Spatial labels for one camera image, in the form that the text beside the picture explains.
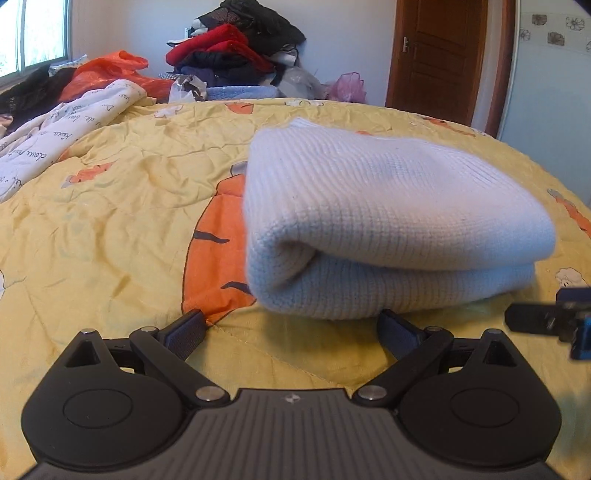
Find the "white knit sweater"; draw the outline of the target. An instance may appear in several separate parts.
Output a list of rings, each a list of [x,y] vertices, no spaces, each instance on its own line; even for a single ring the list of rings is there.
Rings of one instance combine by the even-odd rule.
[[[519,290],[556,243],[543,205],[472,153],[300,119],[253,136],[243,217],[257,301],[318,319]]]

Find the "black clothes by window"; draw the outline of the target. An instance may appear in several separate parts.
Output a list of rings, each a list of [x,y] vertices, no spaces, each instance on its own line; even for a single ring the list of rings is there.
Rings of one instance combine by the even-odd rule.
[[[51,75],[48,65],[38,68],[1,94],[1,114],[10,115],[14,123],[24,123],[48,112],[57,105],[75,71],[75,68],[66,67]]]

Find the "yellow carrot print bedspread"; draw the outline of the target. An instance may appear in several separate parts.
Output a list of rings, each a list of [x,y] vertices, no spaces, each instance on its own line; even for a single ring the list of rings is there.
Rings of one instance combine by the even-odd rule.
[[[479,337],[505,327],[513,301],[550,302],[560,288],[590,286],[590,210],[529,157],[470,127],[338,102],[150,103],[138,102],[80,139],[1,203],[1,479],[17,479],[35,463],[21,411],[80,329],[120,338],[180,316],[197,220],[262,128],[307,118],[362,135],[454,146],[486,159],[544,204],[558,240],[552,258],[536,266],[537,284],[407,317],[421,327]],[[508,333],[562,410],[549,463],[567,479],[590,479],[590,361],[571,361],[569,345],[555,337]],[[240,387],[353,392],[393,361],[373,320],[301,319],[256,304],[213,324],[188,359],[232,395]]]

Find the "frosted glass wardrobe door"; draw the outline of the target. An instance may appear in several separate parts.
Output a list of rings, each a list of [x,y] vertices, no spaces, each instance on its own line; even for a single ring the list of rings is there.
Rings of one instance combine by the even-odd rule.
[[[590,13],[520,1],[500,138],[590,203]]]

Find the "white script print quilt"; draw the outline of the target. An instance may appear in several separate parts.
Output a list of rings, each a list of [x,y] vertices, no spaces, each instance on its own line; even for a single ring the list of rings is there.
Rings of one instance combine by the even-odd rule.
[[[60,103],[1,138],[1,200],[56,163],[76,141],[111,123],[127,108],[147,97],[129,80],[115,80],[102,89]]]

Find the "brown wooden door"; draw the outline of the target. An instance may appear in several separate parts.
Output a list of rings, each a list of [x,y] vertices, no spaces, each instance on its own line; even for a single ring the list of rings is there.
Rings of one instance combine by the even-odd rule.
[[[386,105],[469,125],[487,20],[486,1],[399,1]]]

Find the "pink plastic bag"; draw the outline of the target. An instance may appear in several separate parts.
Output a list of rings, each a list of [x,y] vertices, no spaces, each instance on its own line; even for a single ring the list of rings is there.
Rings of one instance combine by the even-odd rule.
[[[328,99],[346,103],[365,103],[367,92],[365,81],[359,72],[349,72],[329,86]]]

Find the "grey patterned plastic bag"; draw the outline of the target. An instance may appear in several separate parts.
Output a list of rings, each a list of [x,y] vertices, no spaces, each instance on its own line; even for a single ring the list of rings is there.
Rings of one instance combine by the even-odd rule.
[[[180,75],[171,85],[169,103],[192,103],[205,101],[207,84],[194,75]]]

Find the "orange plastic bag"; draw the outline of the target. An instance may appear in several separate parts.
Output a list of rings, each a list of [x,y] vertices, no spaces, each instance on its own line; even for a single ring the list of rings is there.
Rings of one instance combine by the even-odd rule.
[[[125,50],[92,59],[78,67],[70,82],[59,97],[60,102],[69,102],[90,90],[102,89],[115,80],[128,80],[143,88],[148,97],[166,101],[172,80],[147,77],[140,74],[149,66],[148,61]]]

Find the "light blue knit blanket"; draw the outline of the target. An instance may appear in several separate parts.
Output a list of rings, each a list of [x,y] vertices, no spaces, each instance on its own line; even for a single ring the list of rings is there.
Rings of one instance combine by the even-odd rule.
[[[208,87],[209,101],[270,99],[280,96],[280,91],[271,85]]]

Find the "navy garment on pile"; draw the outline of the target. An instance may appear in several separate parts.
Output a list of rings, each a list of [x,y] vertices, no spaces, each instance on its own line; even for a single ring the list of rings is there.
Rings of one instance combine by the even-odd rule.
[[[174,66],[175,74],[193,75],[208,87],[259,85],[267,76],[239,54],[193,51]]]

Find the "red garment on pile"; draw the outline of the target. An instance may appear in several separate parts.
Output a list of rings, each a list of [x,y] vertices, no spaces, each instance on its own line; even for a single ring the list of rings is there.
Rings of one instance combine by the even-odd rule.
[[[260,72],[273,71],[273,64],[252,50],[245,34],[231,24],[222,24],[204,34],[183,40],[165,55],[165,61],[170,66],[176,66],[195,51],[236,54],[248,59]]]

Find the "black garment on pile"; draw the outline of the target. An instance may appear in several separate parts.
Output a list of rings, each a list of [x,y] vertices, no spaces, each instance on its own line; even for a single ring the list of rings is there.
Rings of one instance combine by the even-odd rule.
[[[259,1],[222,1],[215,9],[198,17],[208,29],[221,24],[232,24],[242,33],[252,33],[256,40],[269,40],[284,45],[301,45],[307,40],[304,33],[279,13]]]

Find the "window with metal frame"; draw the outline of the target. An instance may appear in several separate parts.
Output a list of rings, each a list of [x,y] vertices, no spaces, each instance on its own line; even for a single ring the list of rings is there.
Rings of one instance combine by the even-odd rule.
[[[1,2],[1,81],[68,57],[70,2]]]

